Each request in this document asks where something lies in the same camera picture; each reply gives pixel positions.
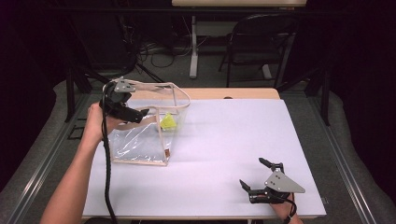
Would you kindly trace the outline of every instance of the white table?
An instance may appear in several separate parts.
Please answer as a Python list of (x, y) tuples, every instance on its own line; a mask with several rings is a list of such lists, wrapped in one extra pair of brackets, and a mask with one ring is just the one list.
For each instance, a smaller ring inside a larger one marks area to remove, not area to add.
[[(306, 193), (296, 194), (300, 217), (326, 215), (282, 100), (193, 100), (188, 110), (168, 166), (112, 164), (110, 200), (118, 218), (274, 218), (268, 204), (251, 204), (239, 183), (264, 188), (272, 172), (259, 157), (283, 162), (285, 173), (305, 188)], [(105, 176), (105, 152), (99, 146), (84, 217), (108, 216)]]
[[(305, 7), (306, 0), (172, 0), (174, 7)], [(224, 22), (220, 23), (221, 28), (215, 29), (215, 34), (218, 35), (218, 30), (229, 31), (233, 29), (231, 22), (225, 22), (228, 28), (224, 28)], [(190, 78), (197, 78), (198, 67), (198, 49), (197, 49), (197, 21), (195, 16), (192, 16), (191, 21), (191, 66)]]

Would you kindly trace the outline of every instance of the dark background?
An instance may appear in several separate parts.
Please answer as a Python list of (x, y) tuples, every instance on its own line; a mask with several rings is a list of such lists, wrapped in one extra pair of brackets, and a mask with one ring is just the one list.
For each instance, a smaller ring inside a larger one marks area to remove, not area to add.
[[(105, 0), (94, 2), (111, 5)], [(170, 7), (170, 1), (159, 2), (162, 2), (162, 7)], [(0, 72), (3, 77), (0, 85), (5, 93), (1, 97), (0, 118), (2, 143), (5, 143), (1, 147), (1, 189), (50, 116), (56, 100), (52, 89), (65, 80), (71, 64), (78, 62), (95, 68), (119, 69), (129, 57), (121, 40), (117, 17), (97, 16), (96, 20), (102, 21), (100, 28), (110, 32), (104, 35), (95, 33), (98, 24), (85, 23), (83, 16), (74, 17), (72, 23), (75, 26), (71, 28), (70, 21), (55, 20), (59, 18), (43, 13), (37, 3), (31, 0), (3, 1), (0, 6)], [(78, 4), (78, 1), (70, 0), (66, 4)], [(144, 7), (157, 3), (148, 1), (146, 4)], [(341, 0), (308, 0), (306, 7), (336, 11), (354, 4)], [(390, 1), (370, 4), (350, 27), (350, 38), (343, 44), (333, 65), (331, 90), (344, 102), (356, 151), (378, 186), (396, 202), (396, 165), (393, 162), (396, 154), (396, 8), (393, 5)], [(59, 22), (57, 29), (54, 29), (53, 22)], [(173, 32), (185, 32), (177, 29), (178, 22), (170, 16), (154, 17), (145, 21), (147, 26), (142, 30), (164, 45), (171, 45), (175, 36)], [(176, 30), (169, 30), (172, 25)], [(302, 21), (290, 52), (284, 81), (317, 66), (329, 52), (343, 25), (344, 21)], [(95, 49), (95, 46), (103, 46), (100, 44), (102, 41), (108, 44), (95, 52), (102, 57), (93, 60), (84, 44), (90, 45), (88, 49)]]

